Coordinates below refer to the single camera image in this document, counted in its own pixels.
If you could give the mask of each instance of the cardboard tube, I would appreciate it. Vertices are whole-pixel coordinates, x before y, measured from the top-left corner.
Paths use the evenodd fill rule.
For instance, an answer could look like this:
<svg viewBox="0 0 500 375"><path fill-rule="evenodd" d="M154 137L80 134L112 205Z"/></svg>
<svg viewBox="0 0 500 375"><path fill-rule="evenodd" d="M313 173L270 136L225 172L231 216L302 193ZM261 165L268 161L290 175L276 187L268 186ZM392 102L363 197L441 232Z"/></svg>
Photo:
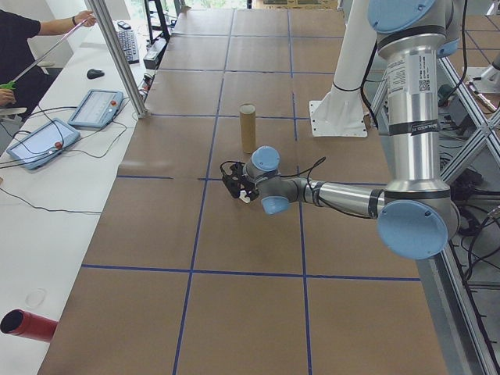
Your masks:
<svg viewBox="0 0 500 375"><path fill-rule="evenodd" d="M255 143L255 106L244 104L240 106L241 148L245 154L252 154Z"/></svg>
<svg viewBox="0 0 500 375"><path fill-rule="evenodd" d="M28 311L13 310L4 316L0 330L22 338L50 342L54 336L57 322Z"/></svg>

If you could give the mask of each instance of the robotic arm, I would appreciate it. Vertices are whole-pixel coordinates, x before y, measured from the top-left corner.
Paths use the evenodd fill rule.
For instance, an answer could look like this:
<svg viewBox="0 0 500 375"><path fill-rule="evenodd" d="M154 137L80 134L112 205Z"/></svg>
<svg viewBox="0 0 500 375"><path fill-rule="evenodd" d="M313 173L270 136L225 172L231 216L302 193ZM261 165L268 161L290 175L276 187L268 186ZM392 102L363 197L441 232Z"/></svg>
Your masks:
<svg viewBox="0 0 500 375"><path fill-rule="evenodd" d="M291 202L330 207L377 219L382 241L395 253L425 259L439 253L458 229L458 209L440 178L436 58L459 43L463 0L370 0L368 20L387 61L389 135L395 178L383 191L303 177L283 178L280 156L269 146L236 163L223 181L235 197L260 195L266 213Z"/></svg>

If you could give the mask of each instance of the table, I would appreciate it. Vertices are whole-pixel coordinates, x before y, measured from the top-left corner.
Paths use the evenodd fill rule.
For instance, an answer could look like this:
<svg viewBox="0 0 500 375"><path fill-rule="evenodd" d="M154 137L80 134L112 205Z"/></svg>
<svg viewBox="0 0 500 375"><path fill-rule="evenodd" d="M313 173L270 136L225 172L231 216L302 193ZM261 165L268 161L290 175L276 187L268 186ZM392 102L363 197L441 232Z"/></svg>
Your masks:
<svg viewBox="0 0 500 375"><path fill-rule="evenodd" d="M144 56L145 37L139 35L137 42ZM103 69L105 76L87 79L86 72L90 68ZM146 72L143 63L130 65L130 68L140 84ZM49 109L78 105L90 89L121 90L127 96L97 26L75 51L40 106ZM71 110L49 111L48 115L67 120L71 113ZM34 172L22 167L3 169L0 177L4 182L0 188L50 209L100 212L136 121L134 108L128 104L116 118L117 123L111 123L71 148L102 155L125 130L106 156L94 159L81 152L64 152ZM32 116L23 130L35 130L47 122L47 117L40 113ZM81 131L82 137L92 133ZM0 163L9 160L4 153ZM99 215L33 209L0 191L0 314L25 309L58 320L98 218ZM38 371L48 344L1 334L0 347L0 373L27 375Z"/></svg>

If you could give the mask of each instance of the qr code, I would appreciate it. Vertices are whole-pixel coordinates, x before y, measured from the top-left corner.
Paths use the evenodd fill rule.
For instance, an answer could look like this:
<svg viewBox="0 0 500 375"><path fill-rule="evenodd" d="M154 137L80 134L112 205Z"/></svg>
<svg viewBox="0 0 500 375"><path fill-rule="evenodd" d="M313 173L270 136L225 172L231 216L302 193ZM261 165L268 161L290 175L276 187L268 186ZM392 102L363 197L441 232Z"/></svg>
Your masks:
<svg viewBox="0 0 500 375"><path fill-rule="evenodd" d="M430 80L419 80L419 91L430 91Z"/></svg>

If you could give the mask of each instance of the red object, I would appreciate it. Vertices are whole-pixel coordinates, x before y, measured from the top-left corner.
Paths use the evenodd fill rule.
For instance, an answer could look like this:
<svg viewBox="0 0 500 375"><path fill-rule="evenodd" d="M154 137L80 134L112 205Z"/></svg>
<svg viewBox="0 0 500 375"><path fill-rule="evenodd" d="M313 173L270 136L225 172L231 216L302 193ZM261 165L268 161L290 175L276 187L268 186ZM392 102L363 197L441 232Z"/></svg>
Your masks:
<svg viewBox="0 0 500 375"><path fill-rule="evenodd" d="M5 315L0 323L0 330L4 334L45 342L52 340L56 327L57 322L54 320L18 309Z"/></svg>

